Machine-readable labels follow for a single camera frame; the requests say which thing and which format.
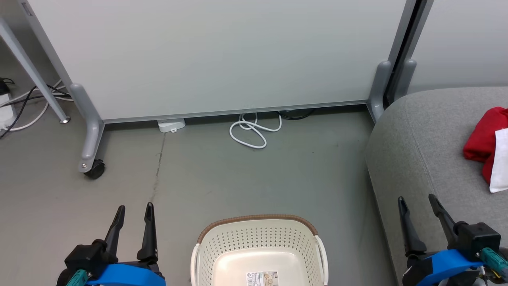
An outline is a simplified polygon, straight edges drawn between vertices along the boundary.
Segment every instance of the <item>white cloth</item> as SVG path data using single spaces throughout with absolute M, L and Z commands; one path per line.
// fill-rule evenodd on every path
M 490 177 L 490 192 L 508 190 L 508 129 L 496 131 L 496 151 Z

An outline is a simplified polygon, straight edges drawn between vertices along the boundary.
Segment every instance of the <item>gray metal leg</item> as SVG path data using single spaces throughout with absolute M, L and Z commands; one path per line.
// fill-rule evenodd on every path
M 377 65 L 376 75 L 370 89 L 369 100 L 367 101 L 367 109 L 374 123 L 381 117 L 383 111 L 383 95 L 392 72 L 392 64 L 388 61 L 381 62 Z
M 0 17 L 0 35 L 4 39 L 7 46 L 11 49 L 14 56 L 16 56 L 20 64 L 23 66 L 25 71 L 32 78 L 35 85 L 37 85 L 41 93 L 44 95 L 49 105 L 53 108 L 56 115 L 60 119 L 60 123 L 65 124 L 69 122 L 71 118 L 68 117 L 62 110 L 62 108 L 56 101 L 55 97 L 53 96 L 52 92 L 46 86 L 46 83 L 42 79 L 41 75 L 35 69 L 34 64 L 28 58 L 28 55 L 26 54 L 25 50 L 23 49 L 23 47 L 21 47 L 21 44 L 18 42 L 18 40 L 12 33 L 11 28 L 9 28 L 5 20 L 1 17 Z
M 73 83 L 70 87 L 74 97 L 79 101 L 83 117 L 86 120 L 86 137 L 81 153 L 81 160 L 79 162 L 78 170 L 82 173 L 89 171 L 92 167 L 93 160 L 95 159 L 97 148 L 101 142 L 102 133 L 104 131 L 104 122 L 99 117 L 99 114 L 89 100 L 85 88 L 78 84 Z
M 416 61 L 415 60 L 407 60 L 404 62 L 404 66 L 402 66 L 402 71 L 400 73 L 400 79 L 395 89 L 395 94 L 393 96 L 393 101 L 395 102 L 397 99 L 407 95 L 407 90 L 409 89 L 409 84 L 411 83 L 412 75 L 416 69 Z

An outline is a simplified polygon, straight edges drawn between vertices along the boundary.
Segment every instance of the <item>barcode sticker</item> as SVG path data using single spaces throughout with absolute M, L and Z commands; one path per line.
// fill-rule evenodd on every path
M 277 271 L 249 272 L 247 286 L 279 286 Z

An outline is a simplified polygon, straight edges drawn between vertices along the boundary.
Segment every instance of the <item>concrete floor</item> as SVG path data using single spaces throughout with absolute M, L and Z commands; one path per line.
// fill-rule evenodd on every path
M 32 83 L 15 60 L 4 63 L 0 75 L 19 83 L 14 95 L 28 91 Z M 56 82 L 47 59 L 36 66 Z M 73 103 L 61 104 L 68 124 L 49 109 L 0 140 L 0 284 L 55 284 L 65 257 L 77 244 L 104 238 L 119 205 L 126 216 L 118 257 L 135 260 L 151 201 L 167 285 L 190 285 L 192 248 L 208 224 L 266 213 L 314 224 L 328 253 L 329 285 L 395 285 L 364 162 L 373 127 L 364 107 L 285 120 L 279 132 L 265 134 L 263 150 L 229 137 L 236 117 L 188 119 L 175 134 L 160 133 L 155 122 L 109 125 L 98 156 L 107 169 L 92 181 L 77 172 L 84 120 Z M 30 102 L 20 124 L 43 106 Z M 262 125 L 278 124 L 273 114 L 261 118 Z M 235 134 L 260 142 L 240 128 Z

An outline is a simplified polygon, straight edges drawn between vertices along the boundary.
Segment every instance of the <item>black caster wheel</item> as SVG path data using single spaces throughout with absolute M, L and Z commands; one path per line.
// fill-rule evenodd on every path
M 72 276 L 74 276 L 74 273 L 72 273 L 69 269 L 65 268 L 62 271 L 62 273 L 60 273 L 60 276 L 56 281 L 56 286 L 66 286 L 67 283 L 71 281 Z
M 95 159 L 92 164 L 92 168 L 85 173 L 85 176 L 89 177 L 92 180 L 97 179 L 98 177 L 104 174 L 104 170 L 106 169 L 106 165 L 104 165 L 104 161 L 101 159 Z

